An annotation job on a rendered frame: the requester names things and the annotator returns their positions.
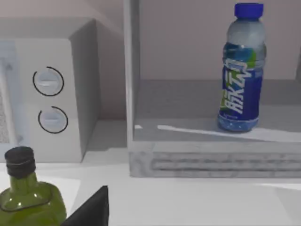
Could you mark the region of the pale microwave oven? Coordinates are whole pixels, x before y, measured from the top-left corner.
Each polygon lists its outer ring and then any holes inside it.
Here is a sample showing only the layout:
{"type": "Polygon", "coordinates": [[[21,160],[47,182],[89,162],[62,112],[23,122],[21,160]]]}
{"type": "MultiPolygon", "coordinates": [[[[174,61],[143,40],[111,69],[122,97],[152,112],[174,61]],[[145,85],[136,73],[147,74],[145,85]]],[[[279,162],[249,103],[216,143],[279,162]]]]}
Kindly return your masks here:
{"type": "Polygon", "coordinates": [[[100,100],[96,22],[83,17],[0,17],[0,162],[16,146],[34,150],[36,162],[81,162],[96,126],[100,100]],[[62,92],[36,91],[35,71],[51,66],[62,92]],[[40,110],[61,108],[66,130],[44,131],[40,110]]]}

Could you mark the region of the blue plastic bottle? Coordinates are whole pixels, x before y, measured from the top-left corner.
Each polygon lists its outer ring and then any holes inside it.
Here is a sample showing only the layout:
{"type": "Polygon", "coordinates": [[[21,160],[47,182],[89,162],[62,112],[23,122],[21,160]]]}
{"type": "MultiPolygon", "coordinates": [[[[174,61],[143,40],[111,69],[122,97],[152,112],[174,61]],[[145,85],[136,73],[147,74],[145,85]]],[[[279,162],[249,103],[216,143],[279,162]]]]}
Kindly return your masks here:
{"type": "Polygon", "coordinates": [[[218,125],[231,132],[251,131],[259,120],[259,102],[267,55],[261,17],[264,4],[240,2],[234,6],[222,54],[222,98],[218,125]]]}

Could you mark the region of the green glass bottle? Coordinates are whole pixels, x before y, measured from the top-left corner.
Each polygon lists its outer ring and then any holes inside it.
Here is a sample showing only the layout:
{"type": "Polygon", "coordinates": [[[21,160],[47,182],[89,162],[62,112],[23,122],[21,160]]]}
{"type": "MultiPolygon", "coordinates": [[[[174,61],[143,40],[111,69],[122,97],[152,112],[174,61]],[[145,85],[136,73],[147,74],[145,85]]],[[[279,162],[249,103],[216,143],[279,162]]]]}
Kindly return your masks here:
{"type": "Polygon", "coordinates": [[[0,193],[0,226],[61,226],[67,219],[62,194],[37,179],[34,150],[16,146],[4,157],[10,185],[0,193]]]}

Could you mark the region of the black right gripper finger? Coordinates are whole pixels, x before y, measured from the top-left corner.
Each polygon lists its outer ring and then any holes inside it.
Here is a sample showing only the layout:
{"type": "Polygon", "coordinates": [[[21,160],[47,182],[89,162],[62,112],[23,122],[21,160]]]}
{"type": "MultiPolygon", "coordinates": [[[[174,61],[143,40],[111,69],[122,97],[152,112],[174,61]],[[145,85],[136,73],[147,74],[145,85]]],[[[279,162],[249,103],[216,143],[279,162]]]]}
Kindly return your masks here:
{"type": "Polygon", "coordinates": [[[109,189],[102,186],[61,226],[109,226],[109,189]]]}

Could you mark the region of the round microwave knob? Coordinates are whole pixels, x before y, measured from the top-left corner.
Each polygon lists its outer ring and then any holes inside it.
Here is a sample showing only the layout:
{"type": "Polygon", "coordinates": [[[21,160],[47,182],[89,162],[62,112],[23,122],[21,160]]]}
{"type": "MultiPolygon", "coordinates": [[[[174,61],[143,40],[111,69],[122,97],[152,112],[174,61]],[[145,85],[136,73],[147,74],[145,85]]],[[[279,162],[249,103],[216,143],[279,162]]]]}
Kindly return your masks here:
{"type": "Polygon", "coordinates": [[[64,88],[63,75],[51,66],[35,71],[32,82],[37,92],[46,97],[60,94],[64,88]]]}
{"type": "Polygon", "coordinates": [[[44,131],[50,134],[59,134],[66,130],[68,117],[61,108],[51,106],[48,109],[40,110],[38,123],[44,131]]]}

